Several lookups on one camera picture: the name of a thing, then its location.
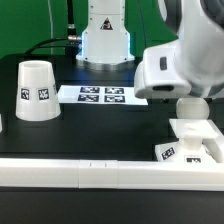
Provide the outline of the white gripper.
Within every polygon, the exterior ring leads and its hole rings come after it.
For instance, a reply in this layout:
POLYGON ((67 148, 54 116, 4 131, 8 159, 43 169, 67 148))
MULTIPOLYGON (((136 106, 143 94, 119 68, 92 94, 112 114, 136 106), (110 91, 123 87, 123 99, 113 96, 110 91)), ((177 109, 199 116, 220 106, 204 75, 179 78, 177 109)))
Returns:
POLYGON ((147 48, 134 78, 142 99, 224 98, 224 30, 190 28, 175 41, 147 48))

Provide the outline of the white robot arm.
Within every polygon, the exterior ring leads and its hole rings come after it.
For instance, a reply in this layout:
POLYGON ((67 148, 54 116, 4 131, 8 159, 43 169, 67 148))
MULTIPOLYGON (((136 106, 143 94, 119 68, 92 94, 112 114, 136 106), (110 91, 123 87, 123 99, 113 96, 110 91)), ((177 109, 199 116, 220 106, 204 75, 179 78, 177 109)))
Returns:
MULTIPOLYGON (((138 98, 224 97, 224 0, 156 0, 178 38, 148 47, 137 66, 138 98)), ((88 0, 88 25, 77 62, 114 70, 134 60, 124 27, 125 0, 88 0)))

